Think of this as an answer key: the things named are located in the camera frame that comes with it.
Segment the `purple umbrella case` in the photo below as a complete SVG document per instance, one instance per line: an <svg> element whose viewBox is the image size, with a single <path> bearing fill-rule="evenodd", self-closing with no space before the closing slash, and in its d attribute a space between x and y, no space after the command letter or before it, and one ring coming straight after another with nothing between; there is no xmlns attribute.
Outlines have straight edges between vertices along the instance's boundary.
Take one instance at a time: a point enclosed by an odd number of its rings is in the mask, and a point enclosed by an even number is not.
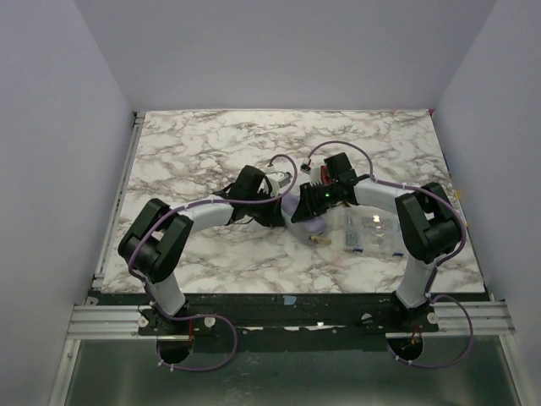
<svg viewBox="0 0 541 406"><path fill-rule="evenodd" d="M285 229L298 241L306 245L318 244L317 239L326 233L327 223L321 216L308 214L295 195L285 195L281 199L281 216Z"/></svg>

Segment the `beige umbrella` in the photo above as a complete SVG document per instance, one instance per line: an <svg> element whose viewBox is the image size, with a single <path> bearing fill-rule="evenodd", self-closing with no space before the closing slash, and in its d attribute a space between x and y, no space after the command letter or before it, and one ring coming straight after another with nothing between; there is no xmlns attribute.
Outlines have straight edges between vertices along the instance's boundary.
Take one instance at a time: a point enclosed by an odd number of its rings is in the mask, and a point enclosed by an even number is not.
<svg viewBox="0 0 541 406"><path fill-rule="evenodd" d="M322 245L330 245L331 244L330 239L321 237L319 235L312 235L312 236L309 237L309 240L314 244L322 244Z"/></svg>

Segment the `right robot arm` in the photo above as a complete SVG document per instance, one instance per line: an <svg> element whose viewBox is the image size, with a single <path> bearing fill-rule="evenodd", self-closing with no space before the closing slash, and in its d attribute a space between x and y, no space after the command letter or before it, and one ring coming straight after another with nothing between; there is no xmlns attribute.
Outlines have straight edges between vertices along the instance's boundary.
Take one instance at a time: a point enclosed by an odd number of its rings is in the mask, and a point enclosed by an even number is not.
<svg viewBox="0 0 541 406"><path fill-rule="evenodd" d="M438 183L417 187L358 175L344 152L324 163L326 178L300 185L292 222L312 220L343 201L397 215L408 258L402 280L391 296L389 317L395 324L412 321L428 307L438 266L465 244L466 228L460 214Z"/></svg>

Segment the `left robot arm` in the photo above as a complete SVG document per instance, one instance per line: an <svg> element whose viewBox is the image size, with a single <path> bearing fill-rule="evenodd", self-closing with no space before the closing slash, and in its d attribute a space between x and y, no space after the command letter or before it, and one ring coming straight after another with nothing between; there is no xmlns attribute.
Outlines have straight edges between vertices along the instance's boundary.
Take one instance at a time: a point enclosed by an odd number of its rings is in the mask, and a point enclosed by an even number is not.
<svg viewBox="0 0 541 406"><path fill-rule="evenodd" d="M265 227L282 226L279 192L290 182L288 172L266 174L247 165L226 188L176 211L151 199L123 235L117 252L162 313L178 316L186 299L174 271L190 235L244 217Z"/></svg>

